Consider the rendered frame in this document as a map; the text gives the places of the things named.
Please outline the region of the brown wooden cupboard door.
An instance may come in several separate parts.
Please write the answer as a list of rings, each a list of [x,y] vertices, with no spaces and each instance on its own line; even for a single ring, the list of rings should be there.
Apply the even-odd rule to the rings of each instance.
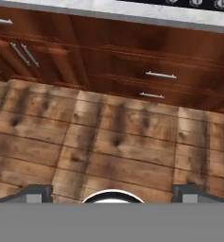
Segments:
[[[11,44],[0,40],[0,78],[8,81],[16,76],[30,78],[31,73]]]
[[[44,83],[77,87],[78,89],[88,86],[86,71],[77,48],[64,47],[59,44],[57,46],[37,43],[24,44],[40,64],[40,68],[38,68],[29,59],[36,69],[39,79]]]

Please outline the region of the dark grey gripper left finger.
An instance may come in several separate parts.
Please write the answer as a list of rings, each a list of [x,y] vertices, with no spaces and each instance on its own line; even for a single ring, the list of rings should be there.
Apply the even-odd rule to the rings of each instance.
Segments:
[[[50,184],[30,184],[15,194],[0,198],[0,203],[52,203],[52,192]]]

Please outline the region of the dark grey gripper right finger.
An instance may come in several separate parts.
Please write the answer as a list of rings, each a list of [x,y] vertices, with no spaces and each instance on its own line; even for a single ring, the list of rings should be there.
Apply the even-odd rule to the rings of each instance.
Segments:
[[[224,203],[224,198],[203,191],[196,183],[188,182],[172,186],[171,201],[174,203]]]

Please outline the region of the round white and black object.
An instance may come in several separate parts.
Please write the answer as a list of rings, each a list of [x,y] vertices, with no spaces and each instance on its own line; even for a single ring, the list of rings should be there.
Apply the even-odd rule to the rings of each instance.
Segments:
[[[105,189],[92,193],[83,203],[143,203],[136,195],[119,189]]]

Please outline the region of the brown wooden drawer front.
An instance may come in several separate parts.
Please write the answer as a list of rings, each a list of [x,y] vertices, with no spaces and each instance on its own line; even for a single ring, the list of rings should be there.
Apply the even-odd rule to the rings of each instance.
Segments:
[[[224,33],[76,15],[71,20],[81,46],[224,65]]]
[[[88,74],[106,78],[123,78],[145,83],[161,83],[209,94],[224,95],[224,66],[190,60],[133,55],[122,52],[82,48],[80,50]],[[177,76],[159,78],[145,72]]]
[[[13,25],[0,25],[0,35],[78,45],[69,15],[0,7],[0,19],[10,19],[13,22]]]
[[[146,84],[130,79],[104,78],[93,75],[88,76],[88,79],[93,91],[107,95],[121,95],[204,111],[216,110],[224,102],[224,95],[208,94],[171,86],[164,87],[162,84]],[[164,95],[165,99],[139,95],[141,92]]]

